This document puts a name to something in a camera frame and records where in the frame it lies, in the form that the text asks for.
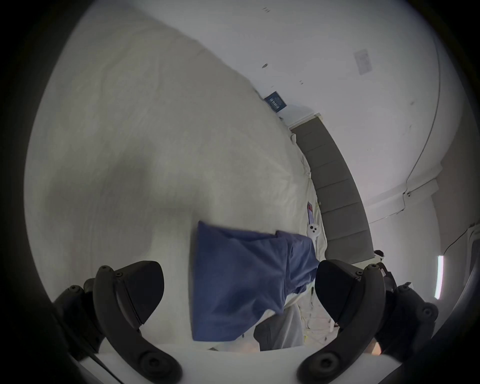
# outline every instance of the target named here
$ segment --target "blue sign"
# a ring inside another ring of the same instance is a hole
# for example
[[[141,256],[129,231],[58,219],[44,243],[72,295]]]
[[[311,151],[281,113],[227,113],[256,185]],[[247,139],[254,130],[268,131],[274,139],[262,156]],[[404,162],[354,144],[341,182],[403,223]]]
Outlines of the blue sign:
[[[264,100],[275,112],[281,111],[287,106],[277,92],[273,92],[271,95],[264,98]]]

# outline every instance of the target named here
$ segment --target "gray upholstered headboard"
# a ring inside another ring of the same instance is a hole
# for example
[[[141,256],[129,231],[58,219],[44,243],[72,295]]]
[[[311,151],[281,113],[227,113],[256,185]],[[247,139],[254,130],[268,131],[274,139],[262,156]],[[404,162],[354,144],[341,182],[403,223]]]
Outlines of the gray upholstered headboard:
[[[292,132],[312,170],[328,243],[326,259],[349,264],[371,259],[373,244],[365,209],[337,145],[317,117]]]

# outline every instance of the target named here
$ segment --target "white blanket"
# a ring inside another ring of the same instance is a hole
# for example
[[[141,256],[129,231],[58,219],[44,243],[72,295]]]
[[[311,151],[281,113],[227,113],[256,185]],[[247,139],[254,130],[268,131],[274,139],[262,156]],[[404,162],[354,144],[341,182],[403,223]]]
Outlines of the white blanket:
[[[309,172],[245,78],[178,31],[97,2],[55,67],[28,149],[25,216],[38,272],[55,299],[103,264],[156,260],[165,294],[142,333],[192,344],[198,220],[306,234],[307,202],[321,221]],[[322,234],[319,259],[325,248]]]

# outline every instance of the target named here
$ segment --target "bed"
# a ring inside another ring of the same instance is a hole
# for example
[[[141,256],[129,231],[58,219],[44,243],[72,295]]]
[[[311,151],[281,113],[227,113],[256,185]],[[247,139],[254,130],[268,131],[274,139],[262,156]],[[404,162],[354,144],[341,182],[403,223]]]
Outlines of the bed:
[[[306,235],[310,202],[322,222],[290,136],[251,84],[198,42],[127,5],[96,2],[51,75],[27,154],[25,218],[49,297],[101,265],[156,260],[165,293],[143,336],[208,348],[190,324],[198,221]],[[322,231],[317,259],[325,250]]]

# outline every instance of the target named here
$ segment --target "white wall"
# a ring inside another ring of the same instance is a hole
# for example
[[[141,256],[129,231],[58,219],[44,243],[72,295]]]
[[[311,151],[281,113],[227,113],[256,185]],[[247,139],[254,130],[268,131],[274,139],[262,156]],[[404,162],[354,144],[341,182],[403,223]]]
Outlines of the white wall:
[[[198,39],[262,97],[278,91],[288,104],[279,112],[287,125],[321,113],[364,203],[405,190],[433,121],[438,70],[431,31],[404,2],[130,1]],[[365,48],[372,71],[360,76],[354,52]],[[439,114],[412,177],[439,164],[461,113],[462,87],[439,49]]]
[[[384,264],[397,284],[411,281],[424,300],[433,301],[440,234],[432,198],[371,224],[370,230],[373,247],[385,253]]]
[[[442,160],[439,190],[432,196],[440,228],[442,252],[480,219],[480,135],[468,102],[458,131]],[[462,236],[444,255],[444,279],[437,328],[444,323],[463,291],[467,237]]]

